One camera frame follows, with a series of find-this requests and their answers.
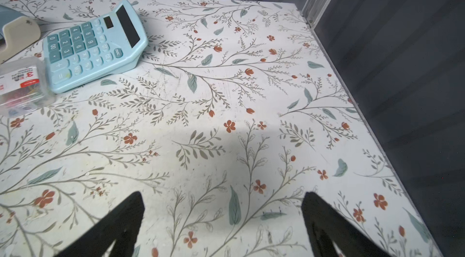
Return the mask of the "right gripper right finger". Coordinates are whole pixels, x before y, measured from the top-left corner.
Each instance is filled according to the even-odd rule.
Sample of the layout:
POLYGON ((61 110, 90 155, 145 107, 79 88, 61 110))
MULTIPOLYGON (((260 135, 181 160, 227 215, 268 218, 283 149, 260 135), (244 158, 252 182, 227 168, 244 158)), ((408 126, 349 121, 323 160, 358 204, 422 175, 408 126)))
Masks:
POLYGON ((305 194, 301 209, 315 257, 336 257, 335 247, 346 257, 388 256, 316 193, 305 194))

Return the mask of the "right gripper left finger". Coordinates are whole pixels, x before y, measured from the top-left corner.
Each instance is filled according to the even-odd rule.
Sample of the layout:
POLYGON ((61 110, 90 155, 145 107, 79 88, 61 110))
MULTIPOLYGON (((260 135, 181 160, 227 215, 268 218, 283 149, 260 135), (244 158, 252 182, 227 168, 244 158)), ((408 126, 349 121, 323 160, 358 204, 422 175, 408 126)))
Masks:
POLYGON ((131 257, 135 250, 145 206, 139 191, 130 194, 71 245, 59 257, 102 257, 111 247, 111 257, 131 257))

